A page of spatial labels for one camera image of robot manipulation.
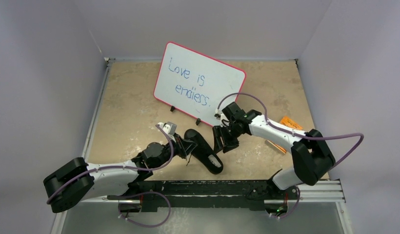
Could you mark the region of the black shoe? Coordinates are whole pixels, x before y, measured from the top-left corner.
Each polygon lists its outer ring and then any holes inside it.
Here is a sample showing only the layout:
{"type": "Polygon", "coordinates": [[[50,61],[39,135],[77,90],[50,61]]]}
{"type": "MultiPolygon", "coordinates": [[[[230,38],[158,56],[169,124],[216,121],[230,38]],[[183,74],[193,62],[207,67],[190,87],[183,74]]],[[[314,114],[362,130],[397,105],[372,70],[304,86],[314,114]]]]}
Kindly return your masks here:
{"type": "Polygon", "coordinates": [[[199,160],[209,172],[217,175],[223,171],[223,162],[198,131],[194,129],[186,130],[184,139],[191,140],[197,144],[191,154],[199,160]]]}

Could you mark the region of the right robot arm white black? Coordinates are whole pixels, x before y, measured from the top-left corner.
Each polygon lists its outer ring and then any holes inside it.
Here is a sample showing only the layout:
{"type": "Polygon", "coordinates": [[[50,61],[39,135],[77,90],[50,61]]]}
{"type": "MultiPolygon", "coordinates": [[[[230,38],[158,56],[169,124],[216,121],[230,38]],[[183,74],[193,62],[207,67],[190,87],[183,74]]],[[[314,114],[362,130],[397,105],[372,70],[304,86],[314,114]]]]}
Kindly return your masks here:
{"type": "Polygon", "coordinates": [[[239,136],[248,134],[268,140],[291,154],[293,166],[268,180],[267,192],[272,198],[281,197],[295,185],[315,185],[336,163],[322,134],[315,129],[305,132],[273,123],[256,110],[245,112],[235,102],[217,109],[215,118],[220,122],[213,127],[217,153],[237,148],[239,136]]]}

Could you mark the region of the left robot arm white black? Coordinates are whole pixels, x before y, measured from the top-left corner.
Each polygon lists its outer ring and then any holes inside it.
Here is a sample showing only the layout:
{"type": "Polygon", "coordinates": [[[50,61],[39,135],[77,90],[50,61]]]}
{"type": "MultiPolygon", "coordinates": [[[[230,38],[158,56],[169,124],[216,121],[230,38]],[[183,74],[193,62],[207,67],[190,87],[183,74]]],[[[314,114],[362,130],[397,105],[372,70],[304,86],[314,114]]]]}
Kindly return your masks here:
{"type": "Polygon", "coordinates": [[[54,213],[60,213],[80,201],[100,196],[122,195],[133,199],[139,192],[134,182],[151,177],[175,156],[186,158],[197,146],[193,140],[174,135],[167,144],[152,142],[136,157],[122,163],[94,164],[76,157],[44,179],[46,203],[54,213]]]}

